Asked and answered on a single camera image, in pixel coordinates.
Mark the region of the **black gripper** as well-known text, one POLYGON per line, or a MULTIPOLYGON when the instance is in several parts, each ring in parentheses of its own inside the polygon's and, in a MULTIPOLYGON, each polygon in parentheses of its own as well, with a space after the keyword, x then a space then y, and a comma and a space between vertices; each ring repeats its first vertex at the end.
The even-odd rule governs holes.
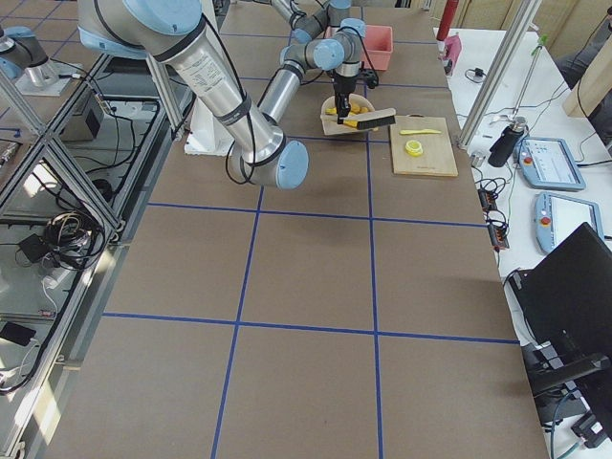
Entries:
POLYGON ((333 88, 336 97, 337 123, 343 123, 350 115, 350 95, 356 91, 357 83, 363 81, 369 89, 378 86, 378 73, 372 69, 359 68, 353 75, 344 76, 339 70, 332 71, 333 88))

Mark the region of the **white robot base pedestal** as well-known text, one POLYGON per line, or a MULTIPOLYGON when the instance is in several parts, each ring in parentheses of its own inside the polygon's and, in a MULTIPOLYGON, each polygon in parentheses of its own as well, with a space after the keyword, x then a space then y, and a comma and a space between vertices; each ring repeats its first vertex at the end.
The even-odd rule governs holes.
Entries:
POLYGON ((189 122, 185 153, 191 156, 225 156, 233 142, 227 129, 197 98, 189 122))

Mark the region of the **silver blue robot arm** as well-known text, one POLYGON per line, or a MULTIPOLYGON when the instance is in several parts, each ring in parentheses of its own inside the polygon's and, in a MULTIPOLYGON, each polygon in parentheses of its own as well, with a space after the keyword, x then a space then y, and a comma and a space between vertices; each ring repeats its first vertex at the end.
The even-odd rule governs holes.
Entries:
POLYGON ((312 14, 303 11, 296 1, 272 0, 271 6, 291 27, 292 38, 298 43, 308 43, 326 32, 335 33, 342 20, 349 17, 352 2, 349 0, 324 1, 312 14))
POLYGON ((151 56, 173 68, 232 136, 226 171, 235 183, 294 189, 307 175, 309 155, 303 143, 287 140, 278 121, 311 69, 330 73, 338 117, 348 117, 366 25, 351 17, 348 1, 327 1, 312 15, 291 1, 272 5, 292 27, 295 44, 283 50, 259 102, 243 88, 223 43, 209 41, 213 23, 199 1, 80 1, 78 31, 91 50, 151 56))

